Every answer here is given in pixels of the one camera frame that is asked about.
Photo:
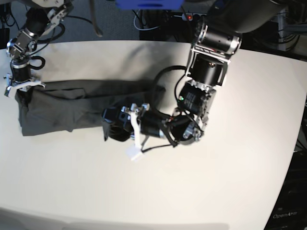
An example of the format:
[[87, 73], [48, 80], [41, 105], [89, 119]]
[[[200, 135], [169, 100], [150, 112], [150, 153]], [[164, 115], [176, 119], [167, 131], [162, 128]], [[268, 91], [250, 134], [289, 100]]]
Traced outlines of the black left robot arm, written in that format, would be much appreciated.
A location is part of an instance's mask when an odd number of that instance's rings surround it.
[[[216, 13], [201, 16], [185, 66], [162, 69], [154, 78], [149, 103], [117, 105], [102, 113], [104, 139], [134, 139], [145, 152], [146, 138], [165, 138], [168, 145], [190, 145], [199, 141], [208, 123], [216, 86], [223, 84], [232, 55], [240, 48], [242, 35], [261, 27], [288, 4], [286, 0], [228, 0]], [[159, 80], [168, 72], [184, 71], [187, 81], [174, 90], [176, 108], [168, 115], [156, 106]]]

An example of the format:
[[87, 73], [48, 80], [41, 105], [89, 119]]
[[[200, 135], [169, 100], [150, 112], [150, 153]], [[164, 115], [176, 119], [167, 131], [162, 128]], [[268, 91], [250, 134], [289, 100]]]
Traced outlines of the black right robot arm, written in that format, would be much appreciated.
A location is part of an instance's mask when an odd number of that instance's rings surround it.
[[8, 41], [6, 53], [10, 60], [11, 73], [6, 79], [5, 95], [14, 98], [18, 91], [27, 92], [32, 87], [46, 85], [32, 70], [40, 70], [46, 60], [36, 53], [46, 48], [51, 41], [65, 33], [61, 23], [65, 18], [75, 18], [90, 23], [98, 37], [103, 31], [98, 27], [95, 18], [94, 1], [89, 1], [91, 19], [70, 15], [74, 6], [71, 0], [22, 0], [30, 9], [26, 13], [26, 22], [17, 36]]

